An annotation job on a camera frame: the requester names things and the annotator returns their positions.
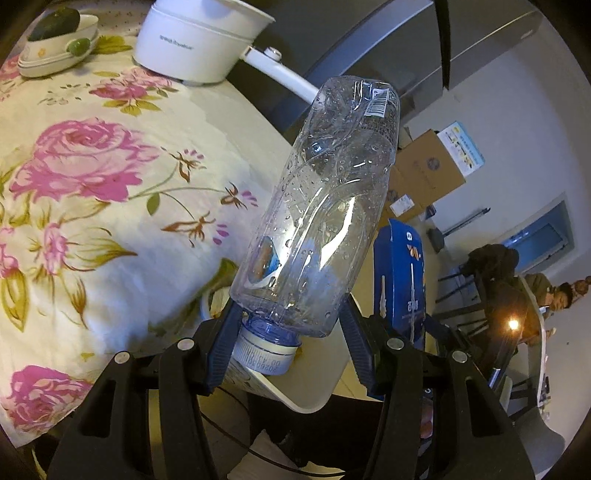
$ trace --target bright light bulb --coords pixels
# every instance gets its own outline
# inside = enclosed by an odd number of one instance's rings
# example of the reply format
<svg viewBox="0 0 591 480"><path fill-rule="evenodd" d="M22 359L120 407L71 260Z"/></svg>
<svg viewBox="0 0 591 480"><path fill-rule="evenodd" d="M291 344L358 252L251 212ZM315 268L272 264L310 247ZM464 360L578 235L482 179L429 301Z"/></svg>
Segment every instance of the bright light bulb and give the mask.
<svg viewBox="0 0 591 480"><path fill-rule="evenodd" d="M519 321L515 319L509 320L509 328L513 331L519 329Z"/></svg>

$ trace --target barcode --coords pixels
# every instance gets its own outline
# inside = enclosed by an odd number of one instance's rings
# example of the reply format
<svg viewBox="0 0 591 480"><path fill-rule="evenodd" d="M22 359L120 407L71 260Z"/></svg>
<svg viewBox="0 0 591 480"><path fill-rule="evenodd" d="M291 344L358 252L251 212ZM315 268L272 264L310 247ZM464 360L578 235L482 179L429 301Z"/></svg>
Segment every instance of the barcode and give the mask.
<svg viewBox="0 0 591 480"><path fill-rule="evenodd" d="M386 115L386 106L388 105L388 96L390 89L379 89L374 88L372 92L372 99L370 100L367 108L365 109L364 116L380 116L384 118Z"/></svg>

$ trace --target plastic bottle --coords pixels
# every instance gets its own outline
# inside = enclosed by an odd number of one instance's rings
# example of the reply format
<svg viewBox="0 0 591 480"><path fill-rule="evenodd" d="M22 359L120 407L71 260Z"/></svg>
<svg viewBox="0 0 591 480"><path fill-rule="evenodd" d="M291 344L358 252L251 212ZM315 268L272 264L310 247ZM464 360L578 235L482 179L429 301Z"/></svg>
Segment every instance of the plastic bottle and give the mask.
<svg viewBox="0 0 591 480"><path fill-rule="evenodd" d="M343 76L320 89L230 288L251 313L235 348L244 365L283 373L297 335L332 331L384 205L399 122L387 83Z"/></svg>

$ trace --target brown cardboard box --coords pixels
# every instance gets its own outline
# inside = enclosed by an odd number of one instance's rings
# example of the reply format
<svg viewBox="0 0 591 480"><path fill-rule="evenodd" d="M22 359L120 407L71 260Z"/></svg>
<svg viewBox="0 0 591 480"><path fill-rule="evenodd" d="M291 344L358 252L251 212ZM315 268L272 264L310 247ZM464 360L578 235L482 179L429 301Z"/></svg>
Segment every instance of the brown cardboard box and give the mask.
<svg viewBox="0 0 591 480"><path fill-rule="evenodd" d="M425 132L396 154L378 226L387 225L389 218L408 222L465 182L437 134Z"/></svg>

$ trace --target white handle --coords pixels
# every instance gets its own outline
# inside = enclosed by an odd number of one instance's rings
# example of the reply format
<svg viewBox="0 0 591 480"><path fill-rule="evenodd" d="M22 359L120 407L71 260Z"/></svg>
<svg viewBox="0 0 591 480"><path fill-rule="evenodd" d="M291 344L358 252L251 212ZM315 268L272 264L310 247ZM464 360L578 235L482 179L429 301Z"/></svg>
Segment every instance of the white handle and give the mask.
<svg viewBox="0 0 591 480"><path fill-rule="evenodd" d="M249 46L240 58L273 80L278 81L307 103L312 104L318 94L318 87L315 87L308 80L279 63L278 60L281 58L281 54L277 50L274 48L268 48L267 50L271 56L267 56Z"/></svg>

